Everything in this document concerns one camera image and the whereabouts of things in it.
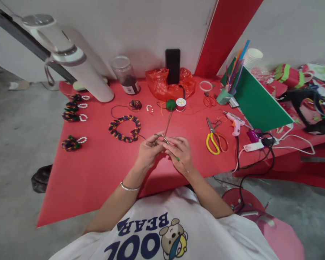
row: green board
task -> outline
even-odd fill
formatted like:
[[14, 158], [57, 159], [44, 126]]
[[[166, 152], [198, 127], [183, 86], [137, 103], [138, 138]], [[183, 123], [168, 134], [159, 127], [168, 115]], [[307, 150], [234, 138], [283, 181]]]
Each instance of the green board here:
[[[226, 84], [226, 75], [221, 79]], [[254, 128], [262, 132], [273, 130], [290, 123], [293, 119], [269, 94], [263, 85], [245, 68], [236, 88], [235, 98], [246, 119]]]

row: pink stool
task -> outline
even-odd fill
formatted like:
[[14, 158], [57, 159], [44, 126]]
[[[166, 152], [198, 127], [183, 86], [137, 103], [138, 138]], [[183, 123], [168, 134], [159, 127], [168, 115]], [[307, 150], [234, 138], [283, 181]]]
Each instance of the pink stool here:
[[[267, 214], [260, 201], [249, 191], [242, 189], [242, 195], [246, 205], [239, 215], [257, 224], [278, 258], [281, 260], [305, 260], [304, 247], [293, 228]], [[242, 206], [239, 188], [228, 190], [222, 198], [230, 207], [234, 208], [235, 212]]]

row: crocheted keychain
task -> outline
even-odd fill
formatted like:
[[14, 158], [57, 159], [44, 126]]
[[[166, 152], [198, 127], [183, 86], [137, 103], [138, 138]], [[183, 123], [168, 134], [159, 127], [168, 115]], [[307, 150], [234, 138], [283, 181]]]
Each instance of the crocheted keychain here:
[[82, 147], [82, 144], [85, 143], [87, 140], [88, 138], [85, 136], [77, 140], [72, 135], [69, 135], [69, 137], [62, 142], [61, 146], [65, 151], [72, 152], [76, 151], [77, 149], [80, 149]]
[[77, 121], [85, 122], [88, 119], [88, 116], [86, 114], [77, 115], [77, 113], [72, 110], [65, 111], [62, 114], [62, 117], [65, 121], [69, 121], [69, 122], [77, 122]]
[[73, 101], [82, 101], [82, 99], [89, 100], [90, 97], [89, 96], [81, 96], [80, 94], [74, 94], [74, 95], [70, 96], [70, 99]]
[[65, 110], [66, 111], [74, 111], [74, 112], [76, 112], [80, 108], [87, 108], [87, 107], [88, 107], [88, 104], [85, 104], [85, 103], [83, 103], [83, 104], [77, 104], [76, 101], [70, 101], [70, 102], [68, 102], [66, 104]]
[[[132, 131], [130, 131], [130, 134], [132, 135], [132, 137], [127, 137], [125, 135], [122, 135], [121, 133], [119, 133], [117, 131], [118, 126], [124, 122], [124, 121], [133, 121], [136, 125], [136, 128]], [[139, 121], [139, 119], [133, 115], [127, 115], [127, 116], [123, 116], [121, 118], [118, 118], [117, 120], [113, 120], [110, 124], [109, 124], [109, 128], [108, 128], [109, 132], [111, 133], [111, 135], [113, 135], [115, 138], [118, 138], [121, 141], [124, 141], [126, 143], [131, 143], [134, 141], [137, 141], [138, 137], [137, 134], [140, 133], [141, 130], [141, 122]]]

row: white tape roll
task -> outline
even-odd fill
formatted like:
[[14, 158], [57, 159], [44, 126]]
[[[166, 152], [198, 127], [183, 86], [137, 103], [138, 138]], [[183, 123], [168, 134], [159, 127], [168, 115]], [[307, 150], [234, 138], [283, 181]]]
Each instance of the white tape roll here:
[[[211, 88], [208, 89], [208, 90], [205, 90], [204, 88], [201, 87], [201, 84], [202, 84], [202, 83], [207, 83], [207, 84], [209, 84], [209, 85], [211, 86]], [[200, 89], [203, 90], [203, 91], [205, 91], [205, 92], [206, 92], [206, 91], [211, 91], [211, 90], [213, 89], [213, 85], [212, 85], [212, 83], [209, 82], [209, 81], [201, 81], [201, 82], [200, 82]]]

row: jar lid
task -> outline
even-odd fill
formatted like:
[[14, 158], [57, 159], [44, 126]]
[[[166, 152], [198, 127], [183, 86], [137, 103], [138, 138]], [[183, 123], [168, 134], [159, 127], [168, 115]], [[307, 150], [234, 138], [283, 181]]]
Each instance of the jar lid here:
[[115, 69], [123, 69], [130, 65], [130, 60], [126, 56], [117, 56], [110, 61], [110, 65]]

